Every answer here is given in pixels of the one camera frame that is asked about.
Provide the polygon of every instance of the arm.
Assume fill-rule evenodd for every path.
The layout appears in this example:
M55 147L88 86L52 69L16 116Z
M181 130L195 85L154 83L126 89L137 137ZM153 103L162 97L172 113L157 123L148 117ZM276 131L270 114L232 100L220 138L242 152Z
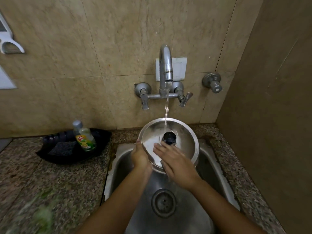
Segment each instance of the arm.
M124 233L152 173L151 163L140 141L137 141L131 158L133 170L77 234Z
M154 145L154 153L162 159L162 165L168 176L194 195L221 233L265 233L202 180L190 159L177 147L162 141L161 145L157 143Z

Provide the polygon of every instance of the stainless steel sink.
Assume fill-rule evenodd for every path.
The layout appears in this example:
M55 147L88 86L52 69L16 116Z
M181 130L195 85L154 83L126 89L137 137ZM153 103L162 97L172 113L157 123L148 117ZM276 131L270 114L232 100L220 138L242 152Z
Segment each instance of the stainless steel sink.
M199 140L200 153L196 170L226 200L240 209L211 147ZM134 144L120 144L112 169L108 172L104 200L133 168L131 151ZM217 233L212 220L191 193L168 179L166 174L153 171L126 234L154 233Z

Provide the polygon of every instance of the sink drain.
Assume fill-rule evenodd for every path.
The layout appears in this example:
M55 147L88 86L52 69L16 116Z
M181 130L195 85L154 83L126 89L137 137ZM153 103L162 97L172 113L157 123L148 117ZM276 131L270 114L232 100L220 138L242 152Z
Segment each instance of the sink drain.
M167 189L159 189L153 194L152 209L159 217L167 218L174 214L176 199L174 194Z

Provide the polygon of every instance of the dish soap bottle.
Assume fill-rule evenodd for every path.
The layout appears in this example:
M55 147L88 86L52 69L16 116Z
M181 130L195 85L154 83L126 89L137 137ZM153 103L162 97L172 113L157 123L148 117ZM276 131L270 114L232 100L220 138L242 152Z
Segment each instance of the dish soap bottle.
M96 140L89 128L84 128L82 122L76 120L73 122L74 135L77 142L80 144L82 149L86 152L90 152L96 148Z

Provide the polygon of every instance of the bottle label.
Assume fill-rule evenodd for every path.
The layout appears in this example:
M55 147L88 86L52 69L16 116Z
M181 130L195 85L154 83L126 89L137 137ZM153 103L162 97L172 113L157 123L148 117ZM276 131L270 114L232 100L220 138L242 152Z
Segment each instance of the bottle label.
M85 135L77 135L76 140L85 151L93 150L94 144L87 139Z

